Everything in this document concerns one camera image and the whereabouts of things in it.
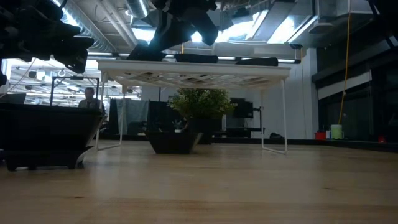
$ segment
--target person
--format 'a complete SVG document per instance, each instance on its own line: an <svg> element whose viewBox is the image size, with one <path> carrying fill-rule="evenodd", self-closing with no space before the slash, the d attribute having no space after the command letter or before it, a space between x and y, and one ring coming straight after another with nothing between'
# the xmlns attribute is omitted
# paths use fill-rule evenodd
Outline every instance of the person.
<svg viewBox="0 0 398 224"><path fill-rule="evenodd" d="M94 99L94 88L88 87L85 89L85 100L80 101L79 108L87 108L87 109L100 109L101 100ZM104 111L105 107L102 104L101 111Z"/></svg>

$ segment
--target white wall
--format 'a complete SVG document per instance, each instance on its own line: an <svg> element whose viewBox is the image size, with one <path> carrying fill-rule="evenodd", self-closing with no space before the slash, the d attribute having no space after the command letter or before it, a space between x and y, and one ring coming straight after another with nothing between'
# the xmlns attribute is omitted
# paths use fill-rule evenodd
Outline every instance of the white wall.
<svg viewBox="0 0 398 224"><path fill-rule="evenodd" d="M315 49L308 49L300 65L281 64L290 67L290 77L285 81L287 137L291 139L313 139L318 130L318 95L311 76L317 72L317 55ZM163 88L161 101L167 101L176 89ZM245 98L253 102L255 108L261 105L259 90L231 90L230 97ZM142 100L158 101L159 88L142 87ZM276 85L268 89L263 96L263 124L265 136L277 132L284 135L282 87ZM249 127L259 128L259 113L253 119L246 120ZM253 133L253 138L260 138L260 133Z"/></svg>

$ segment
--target white table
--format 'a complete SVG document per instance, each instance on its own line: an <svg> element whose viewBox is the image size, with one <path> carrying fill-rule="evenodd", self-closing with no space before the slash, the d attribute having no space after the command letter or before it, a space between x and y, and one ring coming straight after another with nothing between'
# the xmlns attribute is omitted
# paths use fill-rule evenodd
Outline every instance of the white table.
<svg viewBox="0 0 398 224"><path fill-rule="evenodd" d="M264 147L264 132L261 131L262 148L281 154L287 153L285 79L290 68L224 65L206 63L140 62L127 60L99 60L101 71L101 101L104 97L104 85L109 78L123 86L123 110L121 113L120 142L115 146L98 147L99 133L96 138L97 150L118 147L122 143L125 96L129 86L157 86L171 88L206 88L206 89L258 89L261 94L261 113L264 90L278 83L282 86L284 113L285 149L278 151Z"/></svg>

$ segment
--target yellow cable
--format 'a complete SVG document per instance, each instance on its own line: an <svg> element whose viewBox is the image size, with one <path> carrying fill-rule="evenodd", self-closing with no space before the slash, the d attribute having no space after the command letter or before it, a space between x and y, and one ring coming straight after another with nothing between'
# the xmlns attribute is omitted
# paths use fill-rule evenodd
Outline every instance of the yellow cable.
<svg viewBox="0 0 398 224"><path fill-rule="evenodd" d="M347 24L347 51L346 51L346 76L344 79L344 89L343 96L341 97L341 106L340 106L340 116L338 119L338 124L341 124L341 119L343 117L343 108L344 108L344 98L346 96L346 87L347 87L347 77L348 77L348 57L349 57L349 31L351 26L351 3L352 0L349 0L349 11L348 11L348 24Z"/></svg>

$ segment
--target potted plant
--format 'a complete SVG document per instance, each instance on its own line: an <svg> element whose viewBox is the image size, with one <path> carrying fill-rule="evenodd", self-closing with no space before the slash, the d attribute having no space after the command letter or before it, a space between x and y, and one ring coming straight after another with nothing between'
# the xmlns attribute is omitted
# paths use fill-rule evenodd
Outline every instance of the potted plant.
<svg viewBox="0 0 398 224"><path fill-rule="evenodd" d="M179 89L170 102L187 122L191 132L203 133L202 144L211 144L213 131L220 119L232 113L232 104L226 90Z"/></svg>

